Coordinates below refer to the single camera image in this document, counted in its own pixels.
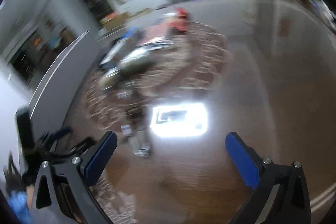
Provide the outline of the blue and white carton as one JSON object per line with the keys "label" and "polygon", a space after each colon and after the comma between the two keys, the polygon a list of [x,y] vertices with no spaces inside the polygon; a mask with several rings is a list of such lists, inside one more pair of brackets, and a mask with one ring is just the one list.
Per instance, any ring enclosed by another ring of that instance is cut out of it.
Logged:
{"label": "blue and white carton", "polygon": [[128,29],[104,55],[99,63],[99,68],[107,71],[108,69],[116,67],[126,55],[135,49],[142,37],[143,31],[139,28],[134,27]]}

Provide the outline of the bundle of sticks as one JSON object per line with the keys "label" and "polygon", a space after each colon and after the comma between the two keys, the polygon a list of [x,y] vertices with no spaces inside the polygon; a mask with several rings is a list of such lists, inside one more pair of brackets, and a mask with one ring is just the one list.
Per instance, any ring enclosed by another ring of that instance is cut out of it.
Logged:
{"label": "bundle of sticks", "polygon": [[116,67],[104,71],[98,81],[101,90],[115,88],[120,83],[125,82],[132,77],[145,72],[156,63],[153,52],[158,50],[167,50],[174,46],[170,39],[164,39],[158,42],[145,43],[135,47],[131,53],[126,55]]}

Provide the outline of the grey storage box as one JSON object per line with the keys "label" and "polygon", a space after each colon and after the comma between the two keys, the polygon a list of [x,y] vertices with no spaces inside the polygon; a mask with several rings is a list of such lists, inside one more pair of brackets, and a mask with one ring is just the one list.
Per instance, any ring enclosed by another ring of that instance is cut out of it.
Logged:
{"label": "grey storage box", "polygon": [[34,138],[62,127],[78,88],[99,54],[97,39],[89,30],[56,57],[29,103]]}

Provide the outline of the red snack packet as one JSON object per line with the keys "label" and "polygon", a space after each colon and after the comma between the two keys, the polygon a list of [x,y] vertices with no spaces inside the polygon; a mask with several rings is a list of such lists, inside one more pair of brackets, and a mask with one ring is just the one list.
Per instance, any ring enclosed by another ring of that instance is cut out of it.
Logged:
{"label": "red snack packet", "polygon": [[183,8],[176,8],[173,17],[168,21],[169,27],[181,34],[184,34],[188,31],[189,24],[190,13]]}

